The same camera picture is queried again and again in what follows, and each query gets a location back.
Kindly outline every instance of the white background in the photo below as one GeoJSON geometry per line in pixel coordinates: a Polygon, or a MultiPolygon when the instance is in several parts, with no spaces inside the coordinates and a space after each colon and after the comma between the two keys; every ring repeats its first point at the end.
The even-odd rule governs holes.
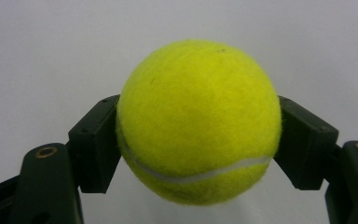
{"type": "MultiPolygon", "coordinates": [[[[0,0],[0,182],[67,132],[132,69],[175,40],[205,38],[252,55],[278,93],[358,140],[358,1],[0,0]]],[[[86,223],[328,223],[320,191],[294,189],[273,162],[228,203],[161,200],[120,162],[105,195],[82,194],[86,223]]]]}

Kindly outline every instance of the fuzzy felt surface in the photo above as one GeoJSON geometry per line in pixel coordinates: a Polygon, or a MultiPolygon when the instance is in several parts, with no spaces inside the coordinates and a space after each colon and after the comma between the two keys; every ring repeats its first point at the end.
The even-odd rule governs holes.
{"type": "Polygon", "coordinates": [[[160,196],[187,204],[226,201],[250,188],[268,164],[174,184],[133,160],[166,176],[203,174],[246,158],[272,158],[282,128],[278,96],[261,67],[207,40],[174,42],[144,59],[123,88],[117,123],[133,172],[160,196]]]}

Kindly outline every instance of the yellow tennis ball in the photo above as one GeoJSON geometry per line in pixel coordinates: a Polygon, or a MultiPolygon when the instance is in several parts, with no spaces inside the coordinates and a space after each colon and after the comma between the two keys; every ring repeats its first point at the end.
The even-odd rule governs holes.
{"type": "Polygon", "coordinates": [[[221,203],[249,189],[266,172],[281,128],[279,98],[260,66],[207,40],[154,51],[117,103],[127,164],[176,203],[221,203]]]}

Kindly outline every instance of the tennis ball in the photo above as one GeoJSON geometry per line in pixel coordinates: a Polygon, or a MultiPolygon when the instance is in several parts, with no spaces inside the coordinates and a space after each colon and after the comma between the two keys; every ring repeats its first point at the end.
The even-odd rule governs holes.
{"type": "Polygon", "coordinates": [[[117,141],[135,175],[169,201],[209,205],[249,189],[281,134],[279,98],[238,49],[184,40],[132,72],[117,103],[117,141]]]}

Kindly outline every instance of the gray backdrop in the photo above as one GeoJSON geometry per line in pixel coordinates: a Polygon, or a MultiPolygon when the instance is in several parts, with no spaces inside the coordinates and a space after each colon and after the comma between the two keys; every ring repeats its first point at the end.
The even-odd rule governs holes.
{"type": "MultiPolygon", "coordinates": [[[[22,157],[119,94],[153,49],[206,38],[251,54],[278,93],[358,140],[358,1],[0,0],[0,182],[22,157]]],[[[294,189],[273,162],[228,203],[161,200],[120,162],[105,195],[82,194],[87,223],[328,223],[324,191],[294,189]]]]}

